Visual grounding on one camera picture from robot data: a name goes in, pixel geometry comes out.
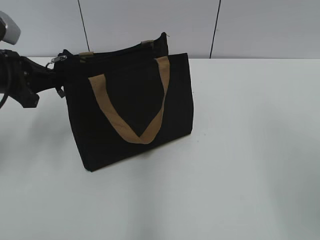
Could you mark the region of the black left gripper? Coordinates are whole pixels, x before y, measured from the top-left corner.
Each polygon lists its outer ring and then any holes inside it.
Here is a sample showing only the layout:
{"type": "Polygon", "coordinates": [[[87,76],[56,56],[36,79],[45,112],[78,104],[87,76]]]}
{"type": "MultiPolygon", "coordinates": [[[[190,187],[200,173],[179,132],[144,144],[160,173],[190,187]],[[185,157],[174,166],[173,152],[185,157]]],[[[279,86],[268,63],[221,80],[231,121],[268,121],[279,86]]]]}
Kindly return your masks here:
{"type": "Polygon", "coordinates": [[[62,89],[64,79],[48,66],[66,59],[66,55],[56,56],[42,66],[25,56],[20,56],[15,51],[2,49],[0,51],[0,93],[3,96],[0,99],[0,106],[3,107],[7,99],[12,98],[23,108],[36,108],[40,99],[36,93],[49,89],[55,89],[60,97],[65,97],[66,94],[62,89]]]}

